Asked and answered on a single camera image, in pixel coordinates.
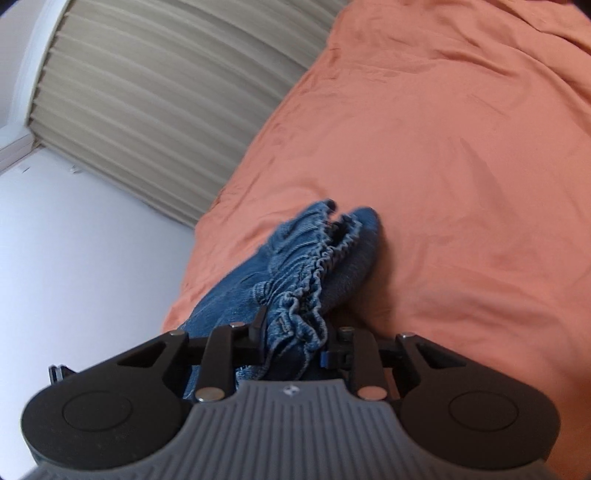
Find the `bed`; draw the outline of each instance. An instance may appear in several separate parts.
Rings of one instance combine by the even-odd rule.
[[[354,0],[196,228],[164,323],[327,197],[381,217],[347,307],[555,402],[591,472],[591,21],[546,0]]]

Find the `gray plastic panel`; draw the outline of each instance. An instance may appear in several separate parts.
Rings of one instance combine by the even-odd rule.
[[[388,404],[349,394],[342,380],[244,382],[231,398],[195,405],[162,450],[110,471],[41,464],[25,480],[557,480],[542,461],[502,472],[435,458]]]

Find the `denim fabric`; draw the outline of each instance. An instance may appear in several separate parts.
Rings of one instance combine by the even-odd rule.
[[[378,247],[377,214],[361,208],[331,222],[335,207],[332,200],[317,202],[280,225],[181,326],[190,337],[208,336],[216,326],[253,321],[267,305],[267,361],[240,369],[238,381],[301,378],[326,342],[323,315],[346,301],[370,271]],[[198,371],[194,367],[187,395]]]

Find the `orange bed sheet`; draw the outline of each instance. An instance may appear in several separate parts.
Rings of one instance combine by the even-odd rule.
[[[349,307],[557,405],[549,465],[591,472],[591,21],[545,0],[355,0],[196,229],[172,329],[275,227],[379,213]]]

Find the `pleated curtain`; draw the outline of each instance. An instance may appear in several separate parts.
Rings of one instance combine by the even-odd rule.
[[[194,225],[345,0],[72,0],[31,107],[47,147]]]

